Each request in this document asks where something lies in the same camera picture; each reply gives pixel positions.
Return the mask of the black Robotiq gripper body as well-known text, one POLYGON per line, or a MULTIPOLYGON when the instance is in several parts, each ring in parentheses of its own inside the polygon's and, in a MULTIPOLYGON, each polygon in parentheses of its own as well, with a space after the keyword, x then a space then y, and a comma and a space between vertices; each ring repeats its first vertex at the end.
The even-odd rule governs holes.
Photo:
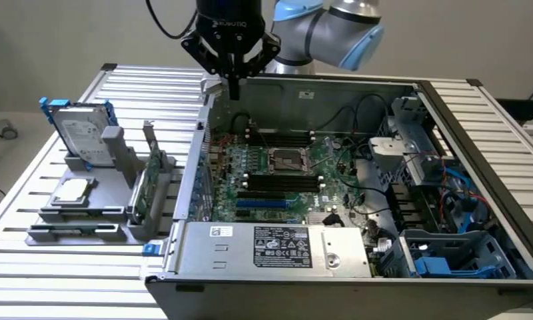
POLYGON ((198 1, 196 32, 214 54, 227 54, 234 64, 236 40, 256 42, 266 32, 262 1, 198 1))

